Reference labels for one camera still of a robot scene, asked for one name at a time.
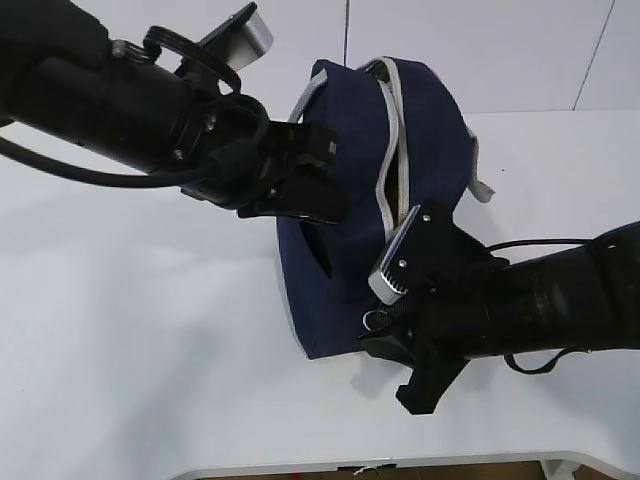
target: blue fabric bag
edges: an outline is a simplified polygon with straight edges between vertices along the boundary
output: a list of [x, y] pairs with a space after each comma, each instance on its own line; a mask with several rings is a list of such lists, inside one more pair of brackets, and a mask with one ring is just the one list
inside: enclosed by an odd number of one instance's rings
[[327, 174], [350, 198], [340, 225], [278, 219], [287, 296], [309, 358], [360, 350], [363, 316], [379, 305], [367, 279], [394, 229], [426, 199], [456, 207], [465, 188], [480, 201], [478, 145], [453, 97], [425, 65], [388, 57], [358, 70], [318, 61], [290, 121], [338, 133]]

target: bag strap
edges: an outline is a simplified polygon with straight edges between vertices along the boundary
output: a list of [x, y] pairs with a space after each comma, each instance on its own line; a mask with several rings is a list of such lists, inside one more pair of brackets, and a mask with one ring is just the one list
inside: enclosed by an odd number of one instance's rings
[[588, 350], [585, 350], [583, 348], [565, 348], [540, 368], [534, 368], [531, 370], [526, 370], [522, 368], [520, 365], [518, 365], [515, 357], [512, 354], [505, 355], [504, 361], [507, 362], [507, 365], [509, 365], [509, 368], [511, 368], [511, 370], [515, 370], [518, 373], [522, 373], [524, 375], [541, 375], [544, 373], [550, 373], [556, 367], [558, 360], [560, 360], [562, 357], [569, 355], [570, 353], [578, 353], [578, 352], [589, 353]]
[[473, 148], [473, 170], [471, 173], [471, 181], [469, 182], [469, 192], [480, 203], [489, 203], [491, 198], [496, 193], [493, 188], [484, 182], [481, 182], [478, 178], [478, 158], [480, 157], [480, 143], [478, 137], [473, 130], [467, 127], [469, 131], [469, 137], [471, 138], [471, 144]]
[[318, 89], [326, 85], [328, 80], [329, 77], [327, 76], [327, 71], [324, 68], [311, 78], [309, 84], [307, 85], [307, 88], [304, 89], [304, 92], [302, 92], [298, 103], [296, 103], [296, 106], [291, 112], [289, 123], [300, 122], [300, 119], [302, 118], [302, 115], [304, 115], [304, 111], [307, 108], [307, 105], [309, 105], [309, 102], [318, 91]]

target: white zipper trim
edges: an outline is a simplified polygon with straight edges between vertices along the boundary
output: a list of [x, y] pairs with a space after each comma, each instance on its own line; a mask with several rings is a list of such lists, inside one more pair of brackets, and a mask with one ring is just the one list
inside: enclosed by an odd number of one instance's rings
[[328, 80], [327, 71], [324, 68], [311, 78], [307, 88], [304, 89], [298, 103], [296, 103], [296, 106], [293, 108], [293, 112], [291, 112], [289, 123], [298, 123], [300, 121], [313, 95], [320, 87], [324, 86]]
[[389, 118], [389, 144], [387, 145], [387, 151], [384, 155], [384, 160], [378, 174], [378, 181], [376, 183], [376, 199], [378, 200], [378, 207], [382, 217], [382, 225], [384, 226], [385, 241], [388, 242], [393, 237], [394, 222], [393, 213], [391, 212], [391, 206], [389, 205], [389, 200], [387, 200], [384, 187], [389, 173], [389, 167], [393, 162], [393, 157], [397, 150], [400, 125], [396, 105], [393, 101], [393, 95], [389, 91], [389, 87], [387, 87], [384, 82], [378, 81], [378, 83], [380, 84], [382, 96], [384, 97], [385, 104], [387, 105], [387, 116]]
[[396, 103], [400, 131], [398, 139], [398, 225], [404, 222], [409, 213], [409, 149], [407, 147], [407, 127], [404, 121], [404, 99], [402, 82], [396, 62], [388, 57], [380, 58], [389, 72], [391, 93]]

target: robotic arm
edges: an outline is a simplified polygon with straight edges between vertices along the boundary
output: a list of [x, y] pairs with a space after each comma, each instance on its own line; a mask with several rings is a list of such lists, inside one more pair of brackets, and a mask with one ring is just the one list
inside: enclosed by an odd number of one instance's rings
[[[254, 3], [197, 44], [151, 27], [137, 46], [110, 40], [69, 0], [3, 0], [0, 125], [25, 123], [148, 176], [82, 169], [4, 139], [0, 154], [94, 185], [180, 186], [242, 218], [340, 222], [345, 195], [320, 168], [334, 160], [335, 134], [319, 124], [272, 122], [240, 92], [234, 68], [272, 41]], [[155, 64], [163, 49], [183, 57], [176, 72]], [[223, 95], [220, 82], [231, 93]]]

